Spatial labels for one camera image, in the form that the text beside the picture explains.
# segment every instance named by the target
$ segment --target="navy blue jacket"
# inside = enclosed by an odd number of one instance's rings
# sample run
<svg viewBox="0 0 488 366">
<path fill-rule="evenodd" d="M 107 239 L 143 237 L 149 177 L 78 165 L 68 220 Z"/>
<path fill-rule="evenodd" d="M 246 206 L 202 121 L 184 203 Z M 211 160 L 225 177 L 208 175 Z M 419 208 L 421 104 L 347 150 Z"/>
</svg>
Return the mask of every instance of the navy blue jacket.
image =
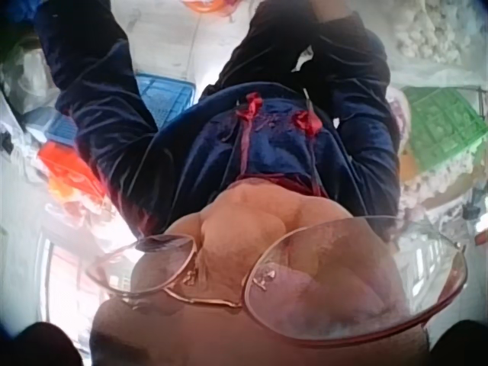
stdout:
<svg viewBox="0 0 488 366">
<path fill-rule="evenodd" d="M 338 22 L 326 24 L 326 52 L 315 55 L 334 72 L 338 129 L 314 108 L 322 126 L 307 134 L 297 125 L 307 111 L 303 96 L 254 82 L 217 92 L 158 130 L 137 90 L 124 32 L 111 15 L 90 14 L 83 7 L 89 1 L 47 2 L 34 23 L 61 90 L 56 107 L 77 124 L 80 156 L 137 235 L 161 233 L 253 175 L 289 178 L 311 192 L 318 185 L 355 216 L 396 216 L 398 132 L 384 99 L 389 72 L 357 47 L 366 37 L 361 24 L 349 36 Z M 238 114 L 255 92 L 262 106 L 246 122 Z"/>
</svg>

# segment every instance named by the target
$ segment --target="glasses lens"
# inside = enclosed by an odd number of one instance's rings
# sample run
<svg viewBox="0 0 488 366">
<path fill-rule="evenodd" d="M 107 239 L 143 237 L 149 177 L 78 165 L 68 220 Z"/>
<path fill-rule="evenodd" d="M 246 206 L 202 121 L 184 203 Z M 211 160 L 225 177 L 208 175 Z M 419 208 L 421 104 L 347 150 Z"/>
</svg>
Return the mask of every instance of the glasses lens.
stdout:
<svg viewBox="0 0 488 366">
<path fill-rule="evenodd" d="M 151 236 L 104 256 L 87 268 L 87 274 L 114 293 L 144 294 L 179 275 L 193 251 L 190 236 Z"/>
<path fill-rule="evenodd" d="M 462 253 L 430 226 L 354 218 L 275 243 L 253 268 L 244 300 L 280 335 L 364 342 L 440 311 L 466 277 Z"/>
</svg>

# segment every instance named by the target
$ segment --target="clothing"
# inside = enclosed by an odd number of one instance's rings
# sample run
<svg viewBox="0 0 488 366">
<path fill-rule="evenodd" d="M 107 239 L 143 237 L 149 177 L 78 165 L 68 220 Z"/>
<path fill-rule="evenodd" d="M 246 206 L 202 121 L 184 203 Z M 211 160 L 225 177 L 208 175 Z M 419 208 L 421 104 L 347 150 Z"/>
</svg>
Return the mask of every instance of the clothing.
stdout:
<svg viewBox="0 0 488 366">
<path fill-rule="evenodd" d="M 313 33 L 295 27 L 299 35 L 285 42 L 279 30 L 303 19 L 288 2 L 267 0 L 219 82 L 157 130 L 137 90 L 127 36 L 108 8 L 98 0 L 66 3 L 50 0 L 34 19 L 61 89 L 56 107 L 77 124 L 80 156 L 138 236 L 163 232 L 236 180 L 257 175 L 299 182 L 311 194 L 318 187 L 355 216 L 397 214 L 389 70 L 357 16 L 310 23 Z M 262 21 L 276 18 L 278 6 L 287 12 L 281 27 Z M 313 61 L 292 73 L 307 44 Z M 312 114 L 297 92 L 304 86 Z M 330 116 L 340 118 L 337 130 Z M 321 123 L 312 134 L 300 123 L 311 120 Z"/>
</svg>

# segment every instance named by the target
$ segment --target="plastic crate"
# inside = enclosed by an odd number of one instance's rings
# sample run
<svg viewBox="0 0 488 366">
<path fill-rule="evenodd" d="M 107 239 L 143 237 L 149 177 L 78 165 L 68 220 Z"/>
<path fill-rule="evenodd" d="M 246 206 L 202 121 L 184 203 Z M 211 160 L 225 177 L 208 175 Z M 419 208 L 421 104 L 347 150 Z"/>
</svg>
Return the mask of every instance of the plastic crate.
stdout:
<svg viewBox="0 0 488 366">
<path fill-rule="evenodd" d="M 403 90 L 412 109 L 409 146 L 420 172 L 436 168 L 488 134 L 488 126 L 453 88 Z"/>
<path fill-rule="evenodd" d="M 195 87 L 189 82 L 138 74 L 137 86 L 144 103 L 158 128 L 170 123 L 193 102 Z M 77 127 L 72 120 L 59 114 L 46 136 L 49 140 L 74 146 Z"/>
</svg>

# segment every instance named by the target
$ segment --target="person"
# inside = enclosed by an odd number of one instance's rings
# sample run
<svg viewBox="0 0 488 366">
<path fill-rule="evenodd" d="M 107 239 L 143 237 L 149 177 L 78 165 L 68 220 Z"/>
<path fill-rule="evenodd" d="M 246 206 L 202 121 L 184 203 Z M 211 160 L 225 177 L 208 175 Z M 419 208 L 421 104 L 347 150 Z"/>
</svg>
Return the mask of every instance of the person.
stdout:
<svg viewBox="0 0 488 366">
<path fill-rule="evenodd" d="M 48 0 L 34 25 L 61 91 L 56 107 L 75 121 L 79 155 L 133 233 L 184 234 L 196 242 L 206 283 L 193 292 L 211 288 L 216 298 L 238 296 L 262 253 L 300 228 L 397 215 L 400 138 L 385 100 L 386 55 L 343 0 L 264 0 L 218 81 L 161 130 L 138 92 L 127 35 L 105 3 Z M 313 58 L 295 70 L 308 47 Z M 380 235 L 387 230 L 374 229 Z M 341 291 L 355 286 L 344 297 L 346 309 L 363 300 L 378 311 L 401 303 L 398 291 L 384 290 L 388 281 L 392 289 L 401 282 L 380 240 L 361 248 L 344 241 L 340 258 L 353 258 L 358 267 L 329 267 L 321 276 L 335 275 Z M 386 265 L 361 263 L 359 253 L 372 252 Z M 133 285 L 164 265 L 151 268 L 143 260 Z M 345 294 L 334 293 L 331 307 L 346 318 Z M 156 315 L 135 312 L 117 298 L 101 306 L 91 335 L 94 364 L 115 358 L 120 364 L 196 365 L 377 359 L 378 348 L 367 345 L 354 353 L 284 344 L 245 313 L 192 307 L 165 293 L 150 301 L 158 305 Z M 380 342 L 387 350 L 383 364 L 418 364 L 425 354 L 422 330 L 393 338 Z"/>
</svg>

